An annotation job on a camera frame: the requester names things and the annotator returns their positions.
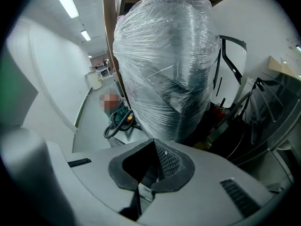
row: white panel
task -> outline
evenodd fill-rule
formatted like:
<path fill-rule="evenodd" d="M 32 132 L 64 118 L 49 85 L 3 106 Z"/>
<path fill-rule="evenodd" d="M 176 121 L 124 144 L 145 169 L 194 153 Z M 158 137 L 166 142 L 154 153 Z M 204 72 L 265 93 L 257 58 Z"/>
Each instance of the white panel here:
<path fill-rule="evenodd" d="M 18 67 L 39 92 L 28 111 L 23 127 L 36 131 L 47 141 L 56 142 L 64 154 L 71 153 L 74 133 L 55 112 L 39 83 L 30 51 L 28 24 L 16 24 L 7 39 L 7 47 Z"/>
<path fill-rule="evenodd" d="M 269 56 L 281 62 L 298 40 L 298 33 L 289 17 L 275 0 L 223 0 L 212 14 L 221 35 L 246 43 L 245 76 L 257 78 L 268 69 Z"/>

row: white wall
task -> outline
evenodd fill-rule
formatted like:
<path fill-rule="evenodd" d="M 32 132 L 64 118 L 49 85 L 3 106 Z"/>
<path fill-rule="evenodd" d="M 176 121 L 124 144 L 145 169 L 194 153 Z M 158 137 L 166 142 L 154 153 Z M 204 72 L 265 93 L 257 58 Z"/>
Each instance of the white wall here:
<path fill-rule="evenodd" d="M 270 73 L 269 56 L 278 62 L 288 61 L 288 56 L 295 62 L 300 59 L 292 43 L 300 39 L 298 33 L 275 0 L 223 0 L 212 12 L 221 35 L 246 42 L 245 76 L 256 79 L 262 72 Z M 300 69 L 293 62 L 289 66 Z"/>
<path fill-rule="evenodd" d="M 72 152 L 74 132 L 51 105 L 34 66 L 30 45 L 30 24 L 18 21 L 6 46 L 26 78 L 39 92 L 25 118 L 23 127 L 36 131 L 47 141 L 60 145 L 64 154 Z"/>
<path fill-rule="evenodd" d="M 38 23 L 28 22 L 32 50 L 43 81 L 57 106 L 74 124 L 89 90 L 85 81 L 91 66 L 88 54 Z"/>

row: black tube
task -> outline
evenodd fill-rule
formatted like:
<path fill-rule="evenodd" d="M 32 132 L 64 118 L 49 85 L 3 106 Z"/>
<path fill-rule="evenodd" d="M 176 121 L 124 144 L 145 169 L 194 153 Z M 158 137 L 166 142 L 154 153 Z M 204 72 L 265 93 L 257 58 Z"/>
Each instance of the black tube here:
<path fill-rule="evenodd" d="M 111 119 L 112 119 L 114 127 L 117 127 L 118 124 L 115 121 L 115 115 L 113 115 Z M 134 115 L 133 115 L 133 119 L 132 119 L 131 123 L 126 128 L 122 128 L 122 126 L 121 126 L 119 128 L 119 130 L 121 130 L 121 131 L 127 131 L 127 130 L 129 130 L 133 126 L 133 123 L 134 123 Z"/>
<path fill-rule="evenodd" d="M 126 113 L 126 115 L 122 118 L 121 122 L 118 124 L 118 126 L 114 129 L 114 131 L 113 131 L 110 135 L 108 135 L 108 132 L 109 132 L 109 130 L 110 130 L 110 127 L 111 127 L 113 124 L 110 125 L 110 126 L 108 126 L 108 127 L 104 130 L 104 132 L 103 132 L 104 138 L 109 139 L 109 138 L 113 137 L 114 135 L 116 135 L 117 132 L 118 132 L 118 131 L 120 130 L 120 128 L 122 127 L 123 123 L 126 121 L 127 117 L 128 117 L 131 113 L 133 113 L 132 110 L 129 110 L 129 111 Z M 127 129 L 129 129 L 129 128 L 132 126 L 133 121 L 134 121 L 134 120 L 131 121 L 131 123 L 130 123 L 130 125 L 127 127 Z"/>
<path fill-rule="evenodd" d="M 133 125 L 134 128 L 138 129 L 138 130 L 142 130 L 140 126 L 138 126 L 137 124 Z"/>
<path fill-rule="evenodd" d="M 238 69 L 235 67 L 235 65 L 232 63 L 231 60 L 226 55 L 226 40 L 222 40 L 222 58 L 228 65 L 228 67 L 231 69 L 231 71 L 234 73 L 235 78 L 241 85 L 241 78 L 243 77 L 241 73 L 238 71 Z"/>

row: black cable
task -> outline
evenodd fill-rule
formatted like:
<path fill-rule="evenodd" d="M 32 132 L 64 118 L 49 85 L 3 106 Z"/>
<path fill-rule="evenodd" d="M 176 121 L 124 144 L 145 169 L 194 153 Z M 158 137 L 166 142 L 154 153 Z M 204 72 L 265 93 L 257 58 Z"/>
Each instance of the black cable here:
<path fill-rule="evenodd" d="M 137 124 L 133 125 L 134 128 L 138 129 L 138 130 L 142 130 L 140 126 L 138 126 Z"/>
<path fill-rule="evenodd" d="M 128 117 L 131 113 L 133 113 L 132 110 L 129 110 L 129 111 L 126 113 L 126 115 L 122 118 L 121 122 L 117 125 L 117 127 L 115 128 L 115 130 L 114 130 L 110 135 L 108 135 L 108 132 L 109 132 L 109 130 L 110 130 L 110 127 L 114 125 L 114 122 L 113 122 L 110 126 L 108 126 L 108 127 L 104 130 L 104 132 L 103 132 L 104 138 L 109 139 L 109 138 L 113 137 L 114 135 L 116 135 L 117 132 L 120 131 L 120 128 L 122 127 L 123 123 L 126 121 L 127 117 Z M 133 121 L 134 121 L 134 119 L 131 121 L 131 123 L 130 123 L 129 126 L 126 128 L 126 130 L 130 129 L 130 127 L 131 127 L 132 124 L 133 124 Z"/>
<path fill-rule="evenodd" d="M 115 115 L 116 115 L 116 114 L 113 114 L 113 115 L 111 116 L 111 119 L 112 119 L 112 124 L 114 125 L 114 127 L 117 127 L 118 125 L 117 125 L 117 123 L 116 123 L 116 121 L 115 121 Z"/>
<path fill-rule="evenodd" d="M 222 50 L 222 48 L 220 48 L 220 52 L 218 53 L 218 57 L 217 57 L 217 64 L 216 64 L 215 76 L 214 76 L 214 79 L 213 79 L 213 89 L 215 89 L 216 81 L 217 81 L 217 77 L 218 77 L 218 72 L 219 72 L 219 70 L 220 70 L 221 50 Z"/>

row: black rubber opening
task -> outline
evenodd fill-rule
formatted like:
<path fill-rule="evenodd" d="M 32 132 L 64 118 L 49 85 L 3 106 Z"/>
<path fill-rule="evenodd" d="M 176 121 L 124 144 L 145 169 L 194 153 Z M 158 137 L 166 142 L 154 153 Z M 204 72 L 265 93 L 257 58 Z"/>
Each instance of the black rubber opening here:
<path fill-rule="evenodd" d="M 194 169 L 188 155 L 157 139 L 150 139 L 109 163 L 109 174 L 122 189 L 136 191 L 147 173 L 158 175 L 148 184 L 153 194 L 178 191 L 192 178 Z"/>

